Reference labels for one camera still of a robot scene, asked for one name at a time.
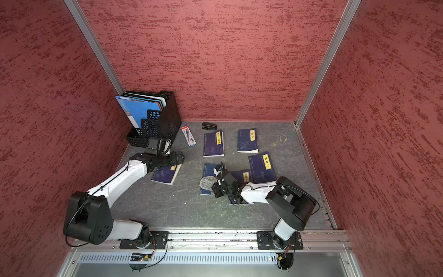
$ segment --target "blue book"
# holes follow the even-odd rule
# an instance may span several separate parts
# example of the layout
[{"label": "blue book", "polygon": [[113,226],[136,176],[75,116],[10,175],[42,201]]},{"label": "blue book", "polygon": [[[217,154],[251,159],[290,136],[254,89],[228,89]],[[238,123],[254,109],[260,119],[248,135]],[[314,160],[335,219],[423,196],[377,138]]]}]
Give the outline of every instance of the blue book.
[{"label": "blue book", "polygon": [[237,152],[258,153],[257,130],[242,129],[237,130]]},{"label": "blue book", "polygon": [[218,130],[206,133],[203,141],[203,157],[223,157],[225,151],[223,147],[223,132]]},{"label": "blue book", "polygon": [[251,182],[251,171],[249,169],[231,171],[230,173],[235,178],[235,180],[239,181],[240,183]]},{"label": "blue book", "polygon": [[[214,168],[216,166],[218,166],[219,164],[205,164],[204,168],[203,168],[203,177],[207,177],[207,176],[215,176],[214,173]],[[200,195],[212,195],[211,191],[209,190],[205,190],[203,188],[200,188]]]},{"label": "blue book", "polygon": [[154,172],[151,180],[157,183],[172,185],[182,165],[167,166]]},{"label": "blue book", "polygon": [[253,183],[267,183],[277,181],[269,152],[249,156],[251,166],[251,181]]},{"label": "blue book", "polygon": [[149,109],[161,111],[160,103],[123,96],[115,97],[135,128],[141,128],[141,120],[148,117]]},{"label": "blue book", "polygon": [[157,102],[160,104],[160,109],[163,111],[163,103],[161,102],[161,100],[157,100],[157,99],[150,99],[149,97],[142,97],[136,94],[129,94],[129,93],[123,93],[121,96],[123,97],[128,97],[128,98],[134,98],[134,99],[140,99],[140,100],[146,100],[149,102]]},{"label": "blue book", "polygon": [[157,94],[157,93],[151,93],[151,92],[141,92],[141,91],[129,91],[129,90],[127,90],[123,94],[130,94],[131,97],[136,96],[137,98],[143,98],[143,99],[147,98],[149,100],[156,99],[161,102],[161,105],[163,106],[163,108],[166,107],[167,96],[164,94]]}]

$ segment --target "metal bracket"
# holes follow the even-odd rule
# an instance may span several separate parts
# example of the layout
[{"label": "metal bracket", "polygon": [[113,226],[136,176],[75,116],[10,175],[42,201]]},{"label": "metal bracket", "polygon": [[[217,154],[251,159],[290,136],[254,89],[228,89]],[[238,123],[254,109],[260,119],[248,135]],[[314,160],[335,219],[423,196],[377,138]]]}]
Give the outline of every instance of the metal bracket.
[{"label": "metal bracket", "polygon": [[[166,240],[168,238],[169,232],[168,231],[151,231],[151,234],[155,240],[155,249],[156,250],[165,249],[166,248]],[[132,243],[132,240],[127,240],[127,239],[121,240],[120,249],[142,250],[140,248],[135,247],[135,245],[133,245],[133,243]]]},{"label": "metal bracket", "polygon": [[[257,245],[261,250],[273,250],[276,249],[272,242],[271,232],[257,232]],[[289,238],[289,247],[292,250],[302,250],[303,241],[300,236],[300,232],[294,232]]]}]

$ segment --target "aluminum frame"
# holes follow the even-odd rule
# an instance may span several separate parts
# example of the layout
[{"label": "aluminum frame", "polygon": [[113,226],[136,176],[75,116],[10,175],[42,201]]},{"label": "aluminum frame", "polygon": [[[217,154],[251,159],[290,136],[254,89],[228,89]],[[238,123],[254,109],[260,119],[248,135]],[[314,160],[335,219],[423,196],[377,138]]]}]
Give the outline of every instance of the aluminum frame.
[{"label": "aluminum frame", "polygon": [[80,27],[80,30],[82,31],[83,35],[85,36],[86,40],[88,41],[89,45],[97,56],[98,61],[108,75],[111,83],[114,85],[118,95],[122,95],[125,92],[123,84],[120,82],[117,73],[114,71],[111,65],[111,62],[109,62],[108,57],[106,56],[103,48],[98,42],[94,31],[92,30],[91,26],[88,23],[88,20],[85,17],[85,14],[82,11],[82,8],[78,4],[77,0],[64,1],[66,3],[66,6],[68,6],[68,9],[74,17],[75,21],[77,22],[77,25]]},{"label": "aluminum frame", "polygon": [[303,134],[300,130],[300,127],[295,125],[294,128],[295,128],[295,132],[297,134],[297,137],[299,138],[300,146],[302,148],[307,167],[309,169],[309,172],[311,173],[312,178],[314,179],[315,186],[320,194],[320,199],[323,203],[323,207],[326,209],[326,214],[329,218],[331,226],[333,229],[338,229],[337,223],[336,223],[334,216],[332,214],[332,211],[329,207],[328,200],[326,199],[325,192],[324,192],[323,187],[320,183],[319,176],[317,175],[317,171],[315,169],[314,163],[312,162],[311,156],[309,155],[309,150],[307,149],[307,146],[306,146],[305,140],[303,138]]},{"label": "aluminum frame", "polygon": [[298,126],[300,126],[302,123],[307,111],[309,110],[312,100],[314,100],[314,97],[317,94],[317,90],[319,89],[320,84],[326,75],[329,65],[334,59],[335,53],[337,53],[337,49],[340,46],[346,31],[348,30],[358,6],[360,5],[360,1],[361,0],[349,0],[346,4],[342,17],[338,22],[337,28],[335,29],[334,35],[332,36],[331,42],[329,43],[328,49],[326,50],[325,56],[320,64],[319,70],[317,71],[317,75],[314,78],[312,86],[309,89],[306,99],[303,102],[300,112],[295,120],[295,123]]},{"label": "aluminum frame", "polygon": [[[197,228],[151,228],[156,231],[168,231],[168,253],[178,256],[189,256],[192,253],[200,256],[219,253],[219,256],[231,253],[230,256],[269,256],[282,250],[259,250],[257,247],[258,231],[255,229],[197,229]],[[295,253],[340,253],[343,268],[348,277],[361,277],[360,269],[355,260],[353,249],[350,245],[346,230],[305,230],[300,232],[303,241],[303,250],[293,250]],[[73,248],[60,270],[57,277],[72,277],[75,268],[82,263],[82,256],[91,255],[115,255],[126,256],[134,252],[130,249],[120,249],[119,241],[104,242],[100,245],[85,245]],[[163,256],[165,250],[156,250],[157,255]],[[93,263],[109,264],[108,260],[97,259]]]}]

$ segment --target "black cable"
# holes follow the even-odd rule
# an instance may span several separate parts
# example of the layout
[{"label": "black cable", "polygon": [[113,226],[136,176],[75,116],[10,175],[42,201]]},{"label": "black cable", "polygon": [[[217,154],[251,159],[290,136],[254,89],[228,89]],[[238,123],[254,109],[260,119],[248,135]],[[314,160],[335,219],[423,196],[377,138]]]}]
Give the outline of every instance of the black cable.
[{"label": "black cable", "polygon": [[155,266],[155,265],[157,265],[159,262],[161,262],[164,258],[165,258],[165,256],[166,256],[166,253],[167,253],[167,239],[164,237],[164,236],[160,236],[160,235],[156,235],[156,237],[162,237],[162,238],[164,238],[165,239],[165,242],[166,242],[166,251],[165,251],[165,254],[163,255],[163,257],[160,259],[160,261],[158,261],[158,262],[156,262],[155,264],[153,264],[153,265],[149,265],[149,266],[145,266],[145,267],[142,267],[141,269],[138,269],[138,270],[142,270],[142,269],[145,269],[145,268],[148,268],[148,267],[151,267],[151,266]]},{"label": "black cable", "polygon": [[103,190],[103,188],[109,184],[111,181],[113,181],[115,178],[117,178],[121,173],[125,172],[126,170],[128,170],[129,167],[129,161],[131,158],[128,159],[128,165],[126,166],[125,170],[122,170],[119,174],[117,174],[117,176],[115,176],[114,178],[112,178],[109,182],[107,182],[106,184],[104,184],[103,186],[100,186],[98,190],[94,191],[94,193],[90,194],[88,196],[88,198],[86,198],[86,200],[83,202],[83,204],[77,209],[77,211],[74,213],[74,215],[72,216],[71,220],[69,221],[68,225],[66,226],[66,233],[65,233],[65,242],[67,245],[71,246],[71,247],[81,247],[84,246],[86,244],[89,244],[89,242],[87,243],[83,243],[80,245],[72,245],[68,242],[68,230],[69,230],[69,226],[71,226],[72,221],[74,220],[75,216],[78,214],[78,212],[80,212],[83,207],[89,202],[89,200],[91,199],[91,197],[96,194],[98,191]]},{"label": "black cable", "polygon": [[291,265],[288,268],[291,268],[292,265],[294,264],[294,257],[295,257],[295,251],[292,253],[292,262],[291,262]]},{"label": "black cable", "polygon": [[266,232],[266,233],[262,234],[261,236],[259,236],[258,239],[257,239],[257,243],[259,242],[259,240],[260,240],[262,237],[264,237],[265,235],[270,234],[270,233],[271,233],[271,231]]},{"label": "black cable", "polygon": [[233,205],[234,205],[234,203],[235,203],[234,206],[240,205],[239,203],[237,203],[238,192],[240,191],[241,188],[244,188],[244,187],[250,187],[250,186],[249,186],[249,185],[244,185],[244,186],[239,187],[239,188],[237,189],[236,194],[235,194],[235,201],[232,201],[231,199],[229,199],[229,200],[233,203]]}]

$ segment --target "blue folder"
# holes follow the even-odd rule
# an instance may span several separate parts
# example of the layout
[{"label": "blue folder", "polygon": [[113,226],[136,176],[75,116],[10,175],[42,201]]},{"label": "blue folder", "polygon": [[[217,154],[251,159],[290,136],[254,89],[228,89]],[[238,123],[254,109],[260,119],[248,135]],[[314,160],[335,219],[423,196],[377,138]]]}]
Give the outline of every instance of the blue folder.
[{"label": "blue folder", "polygon": [[161,111],[160,104],[154,101],[134,99],[123,96],[115,97],[135,128],[141,129],[141,120],[147,118],[147,110]]}]

